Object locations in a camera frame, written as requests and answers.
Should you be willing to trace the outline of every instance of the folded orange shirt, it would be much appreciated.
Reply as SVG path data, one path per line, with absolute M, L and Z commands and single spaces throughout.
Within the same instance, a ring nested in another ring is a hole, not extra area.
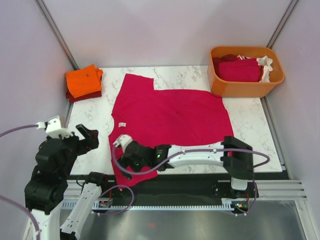
M 104 72 L 94 64 L 65 73 L 68 90 L 74 98 L 102 90 L 100 77 Z
M 96 68 L 95 71 L 98 74 L 98 77 L 100 76 L 100 82 L 101 82 L 102 81 L 102 74 L 104 72 L 102 70 L 100 70 L 99 68 Z M 65 98 L 69 99 L 70 103 L 75 103 L 75 102 L 86 100 L 86 99 L 99 98 L 101 96 L 102 96 L 102 91 L 96 91 L 96 92 L 89 93 L 87 95 L 83 95 L 83 96 L 80 96 L 80 97 L 77 97 L 77 98 L 74 98 L 74 96 L 71 95 L 69 90 L 67 90 L 66 93 L 65 93 Z

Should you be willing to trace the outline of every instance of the table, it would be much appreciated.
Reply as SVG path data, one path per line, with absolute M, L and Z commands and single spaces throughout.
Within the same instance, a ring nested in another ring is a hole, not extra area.
M 71 111 L 68 129 L 75 131 L 77 124 L 84 124 L 88 129 L 99 131 L 99 147 L 79 156 L 71 174 L 87 175 L 100 172 L 113 175 L 111 152 L 108 135 L 112 132 L 114 121 L 111 116 L 117 95 L 124 81 L 125 74 L 141 75 L 154 78 L 154 89 L 194 89 L 210 91 L 207 66 L 156 66 L 156 67 L 119 67 L 103 68 L 102 97 L 75 102 Z M 251 145 L 255 151 L 270 156 L 270 162 L 254 169 L 256 173 L 282 172 L 276 147 L 259 98 L 224 97 L 234 136 Z M 265 159 L 254 155 L 253 163 Z M 167 169 L 159 174 L 212 174 L 226 173 L 223 167 L 213 165 L 188 165 Z

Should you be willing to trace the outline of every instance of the dark red cloth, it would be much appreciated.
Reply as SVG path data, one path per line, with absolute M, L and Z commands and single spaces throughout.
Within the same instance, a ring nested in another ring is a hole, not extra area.
M 111 148 L 121 134 L 128 134 L 138 143 L 152 148 L 161 144 L 207 145 L 223 141 L 224 136 L 233 136 L 229 115 L 220 96 L 200 90 L 154 90 L 152 78 L 133 74 L 125 75 L 112 117 Z M 117 148 L 115 153 L 118 159 L 123 152 Z M 113 162 L 112 166 L 117 183 L 127 186 L 158 175 L 154 171 L 133 175 L 128 180 Z
M 213 67 L 214 67 L 214 71 L 217 74 L 217 76 L 219 77 L 219 63 L 233 62 L 233 61 L 237 61 L 237 60 L 238 60 L 237 56 L 233 55 L 233 54 L 227 54 L 227 55 L 223 56 L 222 58 L 213 57 L 212 58 Z
M 93 92 L 93 93 L 89 93 L 87 95 L 84 95 L 84 96 L 80 96 L 80 97 L 77 97 L 77 98 L 74 98 L 71 93 L 68 91 L 66 91 L 65 93 L 65 98 L 66 99 L 69 99 L 69 102 L 70 103 L 75 103 L 75 102 L 78 102 L 78 101 L 81 101 L 81 100 L 85 100 L 85 99 L 93 99 L 93 98 L 99 98 L 102 96 L 102 93 L 101 91 L 96 91 L 96 92 Z
M 237 61 L 225 61 L 218 65 L 219 77 L 229 82 L 252 82 L 261 80 L 263 66 L 259 66 L 256 58 Z

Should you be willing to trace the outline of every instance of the folded clothes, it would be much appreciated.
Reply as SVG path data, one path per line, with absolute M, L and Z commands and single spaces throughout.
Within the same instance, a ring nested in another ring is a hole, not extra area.
M 102 90 L 103 71 L 94 64 L 80 70 L 66 72 L 66 84 L 70 94 L 76 99 Z
M 273 60 L 267 56 L 250 58 L 228 54 L 222 58 L 213 57 L 212 61 L 215 73 L 225 81 L 270 82 L 269 73 L 273 70 Z
M 78 102 L 78 101 L 81 101 L 81 100 L 86 100 L 86 99 L 99 98 L 101 96 L 102 96 L 102 92 L 101 91 L 96 91 L 96 92 L 93 92 L 93 93 L 89 93 L 87 95 L 80 96 L 80 97 L 77 97 L 77 98 L 74 98 L 71 95 L 71 93 L 69 92 L 69 90 L 66 91 L 66 93 L 65 93 L 65 98 L 69 99 L 70 103 L 75 103 L 75 102 Z

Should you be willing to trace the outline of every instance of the folded red shirt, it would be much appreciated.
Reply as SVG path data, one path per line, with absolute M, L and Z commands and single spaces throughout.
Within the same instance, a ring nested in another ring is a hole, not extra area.
M 218 65 L 219 77 L 229 82 L 257 83 L 264 74 L 264 66 L 258 65 L 256 58 L 225 61 Z
M 214 67 L 214 71 L 215 73 L 219 76 L 219 63 L 222 62 L 234 62 L 239 60 L 238 57 L 236 55 L 233 54 L 227 54 L 225 56 L 223 56 L 222 58 L 219 57 L 213 57 L 212 61 L 213 61 L 213 67 Z

